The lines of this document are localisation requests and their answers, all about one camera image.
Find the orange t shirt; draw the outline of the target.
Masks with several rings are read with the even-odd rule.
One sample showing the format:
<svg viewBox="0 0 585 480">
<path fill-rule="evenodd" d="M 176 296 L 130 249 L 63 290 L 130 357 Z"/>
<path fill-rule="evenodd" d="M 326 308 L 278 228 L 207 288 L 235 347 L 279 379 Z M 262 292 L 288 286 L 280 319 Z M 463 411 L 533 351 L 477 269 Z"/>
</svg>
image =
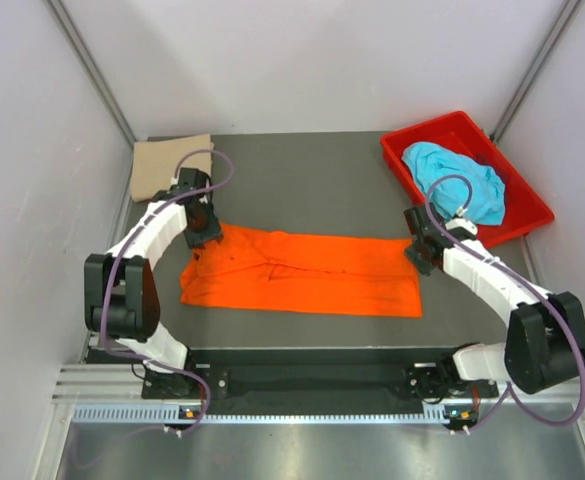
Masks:
<svg viewBox="0 0 585 480">
<path fill-rule="evenodd" d="M 407 239 L 293 234 L 226 224 L 193 252 L 182 303 L 307 314 L 419 318 L 419 276 Z"/>
</svg>

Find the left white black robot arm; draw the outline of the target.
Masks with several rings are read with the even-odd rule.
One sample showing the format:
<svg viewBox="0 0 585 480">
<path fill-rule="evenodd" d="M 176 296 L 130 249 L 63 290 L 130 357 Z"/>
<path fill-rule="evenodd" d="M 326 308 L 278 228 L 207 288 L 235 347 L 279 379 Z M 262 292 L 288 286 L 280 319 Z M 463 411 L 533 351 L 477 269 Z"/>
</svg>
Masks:
<svg viewBox="0 0 585 480">
<path fill-rule="evenodd" d="M 200 188 L 147 205 L 144 214 L 116 245 L 91 254 L 84 263 L 84 321 L 106 352 L 140 362 L 164 376 L 177 396 L 210 395 L 190 351 L 161 321 L 154 269 L 173 240 L 188 234 L 193 249 L 220 239 L 212 188 Z"/>
</svg>

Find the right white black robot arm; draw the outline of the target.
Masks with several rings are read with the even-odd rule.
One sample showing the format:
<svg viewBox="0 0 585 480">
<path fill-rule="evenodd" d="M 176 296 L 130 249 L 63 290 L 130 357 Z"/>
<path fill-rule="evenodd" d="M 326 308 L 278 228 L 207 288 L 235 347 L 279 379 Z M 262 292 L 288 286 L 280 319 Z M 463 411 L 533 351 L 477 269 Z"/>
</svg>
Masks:
<svg viewBox="0 0 585 480">
<path fill-rule="evenodd" d="M 475 381 L 509 381 L 535 394 L 585 374 L 585 315 L 570 292 L 529 283 L 492 255 L 464 218 L 447 223 L 423 205 L 404 213 L 412 243 L 405 255 L 419 273 L 440 270 L 465 285 L 504 322 L 501 343 L 463 345 L 440 361 L 438 380 L 459 396 Z"/>
</svg>

